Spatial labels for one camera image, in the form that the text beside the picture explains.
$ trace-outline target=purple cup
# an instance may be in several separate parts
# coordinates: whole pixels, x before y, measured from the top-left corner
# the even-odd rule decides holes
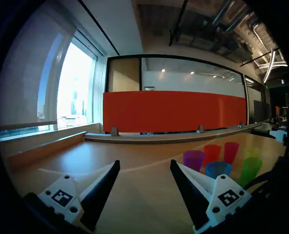
[[[197,172],[200,171],[205,153],[199,150],[189,150],[183,154],[183,164]]]

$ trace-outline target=blue cup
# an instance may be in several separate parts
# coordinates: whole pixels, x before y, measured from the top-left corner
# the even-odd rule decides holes
[[[207,164],[205,169],[205,174],[213,179],[216,179],[217,176],[226,174],[227,176],[230,175],[232,171],[232,166],[226,162],[212,162]]]

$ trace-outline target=plastic cup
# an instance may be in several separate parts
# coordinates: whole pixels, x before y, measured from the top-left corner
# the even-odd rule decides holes
[[[232,164],[234,162],[238,149],[239,149],[239,144],[236,142],[225,143],[223,161],[226,163]]]
[[[245,153],[245,158],[250,158],[250,157],[259,157],[260,156],[260,149],[252,147],[248,148]]]
[[[217,176],[226,174],[230,175],[232,171],[232,166],[226,162],[212,162],[206,166],[205,174],[213,179],[216,179]]]
[[[240,176],[238,184],[241,187],[244,187],[251,180],[253,180],[259,172],[261,165],[262,161],[257,157],[249,157],[245,159],[242,174]]]
[[[206,145],[204,146],[205,159],[203,166],[218,160],[221,151],[220,145]]]
[[[183,154],[183,164],[197,172],[202,167],[205,154],[199,150],[189,150]]]

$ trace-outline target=orange privacy screen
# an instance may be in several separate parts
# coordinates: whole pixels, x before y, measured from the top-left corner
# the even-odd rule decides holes
[[[103,94],[103,130],[169,132],[237,126],[246,123],[245,98],[180,91]]]

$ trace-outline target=table surface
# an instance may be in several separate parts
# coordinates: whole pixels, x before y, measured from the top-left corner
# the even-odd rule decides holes
[[[42,192],[64,174],[74,177],[81,192],[102,174],[104,166],[118,159],[121,170],[97,223],[97,233],[193,233],[193,223],[170,171],[170,160],[183,163],[187,150],[203,151],[207,144],[223,146],[226,142],[240,144],[230,174],[235,181],[241,175],[247,148],[261,150],[259,174],[271,170],[285,152],[283,143],[249,133],[166,145],[81,142],[11,177],[22,196]],[[219,160],[222,159],[223,147]]]

